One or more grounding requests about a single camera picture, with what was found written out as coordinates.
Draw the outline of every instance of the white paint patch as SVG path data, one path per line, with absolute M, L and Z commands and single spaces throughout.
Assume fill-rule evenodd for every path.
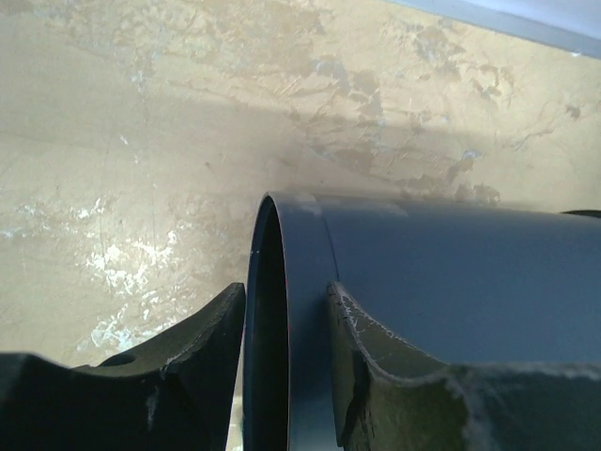
M 157 290 L 153 289 L 152 291 L 149 291 L 148 293 L 145 293 L 144 296 L 142 296 L 142 299 L 148 299 L 153 294 L 156 294 L 156 292 L 157 292 Z
M 147 265 L 140 265 L 136 274 L 128 273 L 124 270 L 107 270 L 106 280 L 109 282 L 111 287 L 117 288 L 122 286 L 125 292 L 132 295 L 136 291 L 144 289 L 148 283 L 148 279 L 145 276 Z
M 71 211 L 73 212 L 73 214 L 75 215 L 75 217 L 77 219 L 91 218 L 95 214 L 103 214 L 104 213 L 104 207 L 100 203 L 101 203 L 101 199 L 99 197 L 98 199 L 96 199 L 96 202 L 94 203 L 94 207 L 92 207 L 90 210 L 88 210 L 88 209 L 78 209 L 78 210 L 71 209 Z
M 164 267 L 169 261 L 169 257 L 173 254 L 173 249 L 169 246 L 159 251 L 157 248 L 144 244 L 141 241 L 135 242 L 133 247 L 144 251 L 148 257 L 150 257 L 150 266 Z
M 4 238 L 14 238 L 15 235 L 21 231 L 20 227 L 14 227 L 14 228 L 5 228 L 4 230 L 0 230 L 0 236 L 4 237 Z
M 171 230 L 167 233 L 167 238 L 168 238 L 167 244 L 171 244 L 171 245 L 177 244 L 177 235 L 176 235 L 176 232 L 174 232 L 173 230 Z
M 92 343 L 96 348 L 104 348 L 106 355 L 113 355 L 116 352 L 123 352 L 134 346 L 144 343 L 154 335 L 170 328 L 178 322 L 176 317 L 168 317 L 164 323 L 148 329 L 141 329 L 137 326 L 128 326 L 124 318 L 129 310 L 130 304 L 125 303 L 114 315 L 108 319 L 101 320 L 90 333 Z M 144 319 L 149 315 L 147 309 L 143 313 Z M 84 340 L 77 347 L 77 350 L 85 350 L 88 342 Z
M 111 246 L 106 250 L 106 261 L 119 261 L 120 257 L 121 251 L 119 251 L 119 249 L 114 244 L 111 244 Z
M 135 85 L 138 92 L 140 94 L 144 94 L 144 90 L 146 88 L 146 77 L 144 76 L 142 71 L 138 70 L 135 74 L 131 76 L 130 80 Z
M 194 228 L 194 225 L 192 223 L 186 223 L 183 221 L 177 225 L 178 230 L 190 230 L 192 228 Z
M 104 268 L 106 267 L 106 260 L 104 260 L 102 254 L 92 253 L 90 258 L 85 262 L 85 265 L 92 266 L 99 271 L 104 271 Z
M 35 215 L 38 213 L 38 211 L 37 211 L 37 210 L 36 210 L 34 207 L 30 207 L 30 206 L 28 206 L 28 205 L 25 205 L 25 206 L 23 207 L 23 210 L 24 210 L 26 213 L 29 213 L 29 214 L 31 214 L 32 216 L 35 216 Z

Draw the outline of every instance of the scratched surface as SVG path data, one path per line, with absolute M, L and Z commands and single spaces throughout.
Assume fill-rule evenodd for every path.
M 601 208 L 601 62 L 373 0 L 0 0 L 0 350 L 244 281 L 269 189 Z

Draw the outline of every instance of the black pipe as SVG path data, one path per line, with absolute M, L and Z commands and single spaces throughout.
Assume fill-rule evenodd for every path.
M 446 363 L 591 362 L 599 268 L 592 217 L 268 194 L 248 280 L 244 449 L 337 449 L 330 282 Z

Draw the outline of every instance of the metal surface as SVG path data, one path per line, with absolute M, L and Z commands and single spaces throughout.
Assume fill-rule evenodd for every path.
M 390 0 L 554 47 L 601 57 L 595 0 Z
M 245 449 L 265 449 L 269 434 L 280 449 L 337 448 L 330 281 L 444 362 L 590 362 L 601 358 L 600 266 L 594 218 L 270 194 L 248 280 Z
M 97 367 L 0 354 L 2 448 L 225 450 L 244 303 L 232 284 Z
M 601 365 L 447 365 L 329 296 L 338 444 L 346 450 L 601 449 Z

